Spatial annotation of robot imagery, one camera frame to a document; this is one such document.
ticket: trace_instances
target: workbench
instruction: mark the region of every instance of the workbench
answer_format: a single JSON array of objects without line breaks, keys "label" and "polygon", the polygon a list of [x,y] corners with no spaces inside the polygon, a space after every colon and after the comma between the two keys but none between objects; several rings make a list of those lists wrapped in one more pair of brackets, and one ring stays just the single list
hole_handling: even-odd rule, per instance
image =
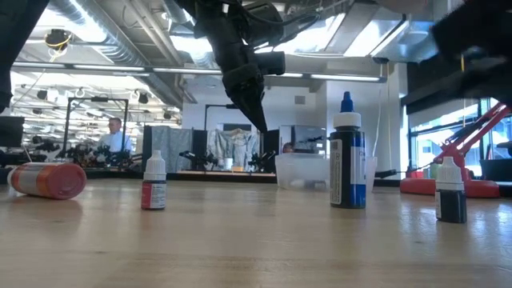
[{"label": "workbench", "polygon": [[168,182],[140,210],[140,180],[89,180],[74,200],[7,198],[0,287],[510,287],[512,202],[470,199],[466,225],[434,198],[376,188],[366,210],[275,184]]}]

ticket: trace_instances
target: blue-capped bottle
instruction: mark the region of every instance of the blue-capped bottle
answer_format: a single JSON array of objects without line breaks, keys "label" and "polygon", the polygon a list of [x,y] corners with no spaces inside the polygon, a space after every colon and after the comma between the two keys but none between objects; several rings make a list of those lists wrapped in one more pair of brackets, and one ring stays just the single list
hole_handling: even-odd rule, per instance
[{"label": "blue-capped bottle", "polygon": [[330,205],[337,208],[366,207],[365,134],[361,115],[354,112],[350,92],[334,116],[335,132],[330,134]]}]

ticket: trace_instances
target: orange can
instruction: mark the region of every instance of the orange can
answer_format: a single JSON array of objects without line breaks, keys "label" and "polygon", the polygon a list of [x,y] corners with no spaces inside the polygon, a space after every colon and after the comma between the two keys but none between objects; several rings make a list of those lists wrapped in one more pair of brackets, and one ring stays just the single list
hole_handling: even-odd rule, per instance
[{"label": "orange can", "polygon": [[7,181],[17,192],[65,200],[86,186],[86,172],[70,163],[25,163],[9,172]]}]

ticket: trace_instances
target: ceiling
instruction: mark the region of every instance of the ceiling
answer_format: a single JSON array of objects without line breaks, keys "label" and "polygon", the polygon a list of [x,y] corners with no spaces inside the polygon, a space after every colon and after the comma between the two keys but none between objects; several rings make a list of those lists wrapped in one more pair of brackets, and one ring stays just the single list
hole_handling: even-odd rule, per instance
[{"label": "ceiling", "polygon": [[[123,65],[125,59],[113,58],[106,53],[109,47],[121,42],[132,56],[138,58],[136,62],[133,59],[126,60],[132,61],[126,63],[133,66],[215,67],[208,42],[191,37],[190,22],[169,22],[163,5],[168,1],[51,0],[50,4],[53,5],[41,17],[18,60],[49,62],[55,50],[46,46],[45,35],[51,29],[64,29],[70,31],[73,37],[65,53],[54,59],[55,62]],[[370,54],[378,50],[372,56],[400,62],[417,62],[435,54],[435,46],[428,29],[435,19],[447,12],[443,10],[446,2],[447,0],[428,2],[421,13],[405,16],[368,0],[274,1],[283,17],[312,10],[320,10],[322,15],[321,20],[309,30],[296,39],[277,46],[275,50],[286,52],[287,72],[385,77],[382,75],[381,66],[369,57]],[[57,13],[56,11],[66,11],[56,10],[55,7],[59,5],[67,9],[70,6],[90,7],[75,9],[75,13],[79,11],[86,16],[78,21],[69,15],[66,17],[64,13]],[[143,23],[139,21],[141,18],[137,14],[144,19]],[[163,32],[167,39],[159,38],[159,32]],[[137,122],[152,121],[179,126],[179,109],[184,102],[196,102],[194,93],[211,91],[212,94],[225,97],[221,78],[216,76],[152,74],[147,77],[141,74],[84,75],[70,72],[47,72],[40,76],[40,72],[26,70],[13,73],[16,102],[14,114],[29,118],[58,118],[62,122],[62,109],[67,105],[67,98],[77,92],[81,95],[81,91],[84,93],[83,97],[129,99],[128,117],[131,126],[136,126]],[[316,92],[321,84],[322,81],[312,79],[266,80],[267,87],[309,87],[310,92]],[[52,98],[39,99],[37,94],[40,90],[48,90],[48,95],[51,94]],[[147,104],[138,103],[140,93],[148,94]],[[78,106],[71,118],[96,121],[92,125],[95,127],[110,116],[123,116],[122,112],[114,111],[118,107],[112,102],[86,105],[89,108]],[[40,115],[35,115],[34,108],[45,109],[42,109]],[[100,116],[87,113],[87,110],[101,109],[111,111],[108,114],[99,114]],[[173,112],[172,119],[163,118],[166,110]]]}]

